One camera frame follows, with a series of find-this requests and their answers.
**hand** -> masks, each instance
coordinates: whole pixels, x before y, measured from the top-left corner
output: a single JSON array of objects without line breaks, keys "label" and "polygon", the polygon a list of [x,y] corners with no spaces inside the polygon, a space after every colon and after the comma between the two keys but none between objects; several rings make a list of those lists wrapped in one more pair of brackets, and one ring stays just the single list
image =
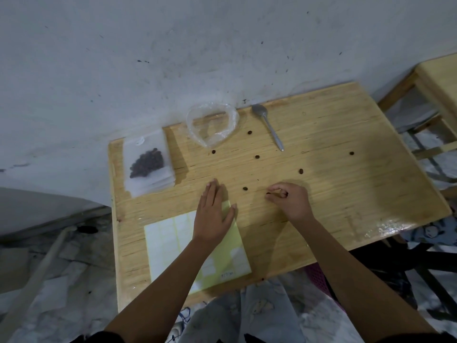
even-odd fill
[{"label": "hand", "polygon": [[280,190],[279,195],[267,193],[265,198],[276,204],[297,227],[306,220],[314,219],[308,200],[308,192],[300,185],[280,182],[267,188],[269,191]]},{"label": "hand", "polygon": [[236,204],[233,204],[227,216],[222,220],[222,193],[224,185],[219,186],[217,179],[206,184],[198,202],[194,221],[193,241],[203,242],[211,251],[222,241],[232,225]]}]

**finger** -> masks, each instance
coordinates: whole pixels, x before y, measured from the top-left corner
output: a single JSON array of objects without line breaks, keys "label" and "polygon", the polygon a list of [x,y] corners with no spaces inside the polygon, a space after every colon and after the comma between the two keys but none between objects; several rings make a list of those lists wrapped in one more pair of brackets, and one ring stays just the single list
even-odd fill
[{"label": "finger", "polygon": [[282,201],[283,201],[283,198],[278,197],[278,196],[276,196],[275,194],[270,194],[270,193],[266,194],[266,195],[265,195],[265,198],[266,198],[268,201],[273,202],[273,203],[274,203],[275,205],[277,205],[277,206],[280,206],[281,203],[282,203]]},{"label": "finger", "polygon": [[232,226],[233,219],[235,218],[235,213],[236,213],[236,203],[232,204],[230,209],[228,210],[227,216],[225,217],[222,225],[225,227],[226,230],[230,229],[230,226]]},{"label": "finger", "polygon": [[206,205],[206,200],[207,200],[207,197],[208,197],[209,187],[210,187],[210,186],[211,186],[211,182],[209,182],[208,184],[206,184],[206,188],[205,188],[205,190],[203,191],[202,196],[200,197],[200,203],[198,203],[198,206],[199,206],[199,207],[205,207],[205,205]]},{"label": "finger", "polygon": [[282,190],[285,190],[285,191],[289,192],[289,190],[292,189],[292,186],[293,186],[292,183],[279,182],[279,183],[270,185],[270,186],[267,188],[267,190],[274,191],[274,190],[282,189]]},{"label": "finger", "polygon": [[205,206],[212,206],[213,203],[214,203],[214,196],[216,195],[216,188],[218,186],[218,183],[216,181],[216,179],[214,179],[210,186],[209,186],[209,190],[208,190],[208,195],[206,197],[206,204]]},{"label": "finger", "polygon": [[216,197],[214,198],[214,206],[215,205],[219,205],[221,206],[222,205],[222,197],[224,195],[224,189],[225,189],[225,185],[224,184],[220,184],[217,192],[216,192]]}]

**white wall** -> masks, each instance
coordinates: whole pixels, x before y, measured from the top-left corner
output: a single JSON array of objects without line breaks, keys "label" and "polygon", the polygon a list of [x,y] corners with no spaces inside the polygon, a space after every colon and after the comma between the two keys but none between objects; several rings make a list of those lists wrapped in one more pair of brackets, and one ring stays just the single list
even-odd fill
[{"label": "white wall", "polygon": [[379,99],[457,51],[456,14],[457,0],[0,0],[0,186],[110,205],[109,140],[208,99],[349,80]]},{"label": "white wall", "polygon": [[0,188],[0,236],[98,206],[76,197]]}]

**forearm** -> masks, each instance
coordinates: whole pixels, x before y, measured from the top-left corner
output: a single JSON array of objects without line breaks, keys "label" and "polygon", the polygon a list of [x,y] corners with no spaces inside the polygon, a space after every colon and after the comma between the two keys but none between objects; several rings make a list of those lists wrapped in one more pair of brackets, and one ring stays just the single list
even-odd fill
[{"label": "forearm", "polygon": [[176,260],[106,327],[126,343],[164,342],[212,250],[191,241]]},{"label": "forearm", "polygon": [[435,330],[391,288],[355,259],[314,218],[296,225],[365,342]]}]

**spoon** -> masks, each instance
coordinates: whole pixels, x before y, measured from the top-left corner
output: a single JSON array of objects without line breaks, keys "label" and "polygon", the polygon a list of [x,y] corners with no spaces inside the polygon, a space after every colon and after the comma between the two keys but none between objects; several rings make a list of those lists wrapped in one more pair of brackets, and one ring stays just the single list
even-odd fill
[{"label": "spoon", "polygon": [[284,146],[281,140],[279,139],[278,135],[276,134],[275,130],[271,127],[270,123],[268,122],[268,118],[266,117],[268,111],[266,108],[260,104],[252,105],[252,111],[254,114],[263,117],[263,120],[265,120],[266,125],[270,129],[271,134],[273,135],[273,138],[275,139],[276,144],[278,145],[278,148],[283,152],[284,151]]}]

